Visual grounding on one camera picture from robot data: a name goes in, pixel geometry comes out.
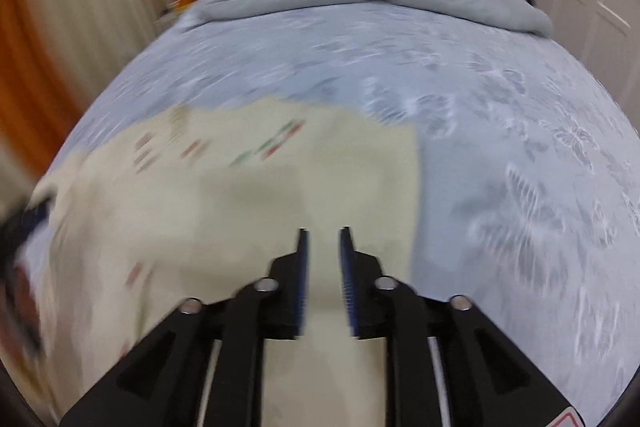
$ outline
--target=yellow cloth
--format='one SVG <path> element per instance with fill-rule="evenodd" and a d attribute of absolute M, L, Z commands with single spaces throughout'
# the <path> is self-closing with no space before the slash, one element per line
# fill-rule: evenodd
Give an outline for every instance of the yellow cloth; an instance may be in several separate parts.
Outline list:
<path fill-rule="evenodd" d="M 306 327 L 266 345 L 263 425 L 384 425 L 380 341 L 350 337 L 338 231 L 406 279 L 418 161 L 412 128 L 267 98 L 178 107 L 36 188 L 57 188 L 37 291 L 50 387 L 68 410 L 182 299 L 226 299 L 310 232 Z"/>

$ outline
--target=bed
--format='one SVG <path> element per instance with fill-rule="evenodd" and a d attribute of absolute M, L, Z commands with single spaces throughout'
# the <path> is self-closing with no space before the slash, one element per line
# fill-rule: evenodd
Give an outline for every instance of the bed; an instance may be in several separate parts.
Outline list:
<path fill-rule="evenodd" d="M 267 95 L 413 123 L 411 283 L 471 296 L 586 425 L 602 420 L 640 363 L 640 140 L 577 60 L 547 38 L 381 1 L 176 26 L 100 95 L 53 168 L 174 105 Z M 26 253 L 36 283 L 49 239 Z"/>

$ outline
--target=butterfly pattern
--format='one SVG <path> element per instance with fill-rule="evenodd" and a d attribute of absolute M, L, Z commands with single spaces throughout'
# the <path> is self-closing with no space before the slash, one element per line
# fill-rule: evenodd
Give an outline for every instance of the butterfly pattern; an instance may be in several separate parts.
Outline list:
<path fill-rule="evenodd" d="M 595 427 L 640 364 L 640 139 L 584 67 L 549 39 L 383 2 L 172 28 L 53 167 L 170 107 L 269 94 L 415 127 L 409 282 L 471 296 Z"/>

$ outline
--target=mattress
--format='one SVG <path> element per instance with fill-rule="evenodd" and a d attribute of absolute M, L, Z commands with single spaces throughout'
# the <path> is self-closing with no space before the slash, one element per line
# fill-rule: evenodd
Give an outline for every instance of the mattress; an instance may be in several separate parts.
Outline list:
<path fill-rule="evenodd" d="M 412 285 L 471 296 L 594 427 L 640 362 L 640 140 L 555 42 L 371 2 L 167 31 L 95 101 L 53 167 L 172 105 L 273 94 L 420 140 Z M 26 252 L 37 274 L 50 230 Z"/>

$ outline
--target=bed sheet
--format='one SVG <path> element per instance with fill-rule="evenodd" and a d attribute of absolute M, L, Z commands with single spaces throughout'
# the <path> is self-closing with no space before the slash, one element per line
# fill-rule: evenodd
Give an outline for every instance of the bed sheet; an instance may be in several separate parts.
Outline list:
<path fill-rule="evenodd" d="M 420 140 L 411 283 L 470 295 L 594 427 L 640 362 L 640 140 L 557 43 L 368 3 L 167 31 L 56 158 L 176 104 L 343 105 Z M 29 245 L 37 274 L 49 231 Z"/>

